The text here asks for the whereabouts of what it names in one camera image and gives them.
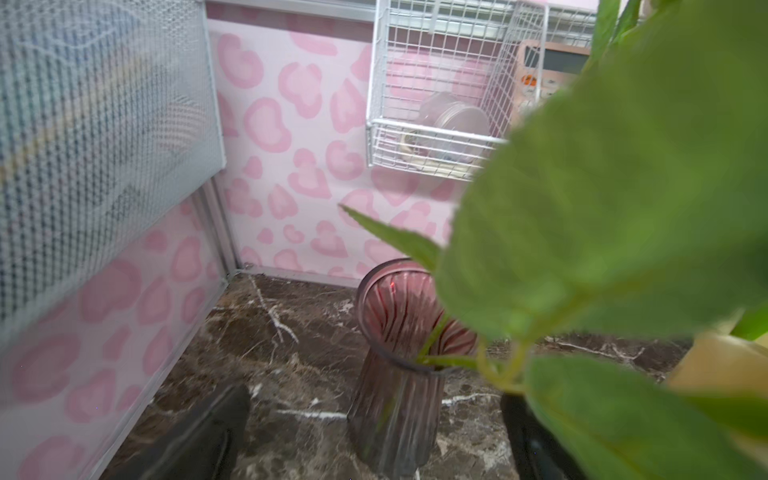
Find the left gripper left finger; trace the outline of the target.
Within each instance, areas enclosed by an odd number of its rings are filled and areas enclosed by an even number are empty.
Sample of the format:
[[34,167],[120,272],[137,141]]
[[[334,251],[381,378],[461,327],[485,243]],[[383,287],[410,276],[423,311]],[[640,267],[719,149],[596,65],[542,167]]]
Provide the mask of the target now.
[[113,479],[229,479],[251,407],[245,384],[219,386],[165,435],[130,459]]

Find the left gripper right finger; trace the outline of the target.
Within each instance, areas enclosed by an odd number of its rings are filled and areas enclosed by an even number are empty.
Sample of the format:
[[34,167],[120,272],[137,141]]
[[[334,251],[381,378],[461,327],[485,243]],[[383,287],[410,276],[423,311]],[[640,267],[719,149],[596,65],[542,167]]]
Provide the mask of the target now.
[[539,422],[523,396],[504,394],[500,409],[520,479],[587,479],[574,458]]

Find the cream rose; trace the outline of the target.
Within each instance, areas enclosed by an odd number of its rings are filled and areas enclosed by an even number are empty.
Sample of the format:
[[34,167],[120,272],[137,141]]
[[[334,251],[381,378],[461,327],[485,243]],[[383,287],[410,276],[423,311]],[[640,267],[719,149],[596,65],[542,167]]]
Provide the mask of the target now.
[[763,479],[691,396],[552,334],[683,339],[743,309],[767,328],[767,5],[601,3],[583,71],[465,191],[446,247],[372,219],[421,264],[473,355],[421,363],[523,396],[587,479]]

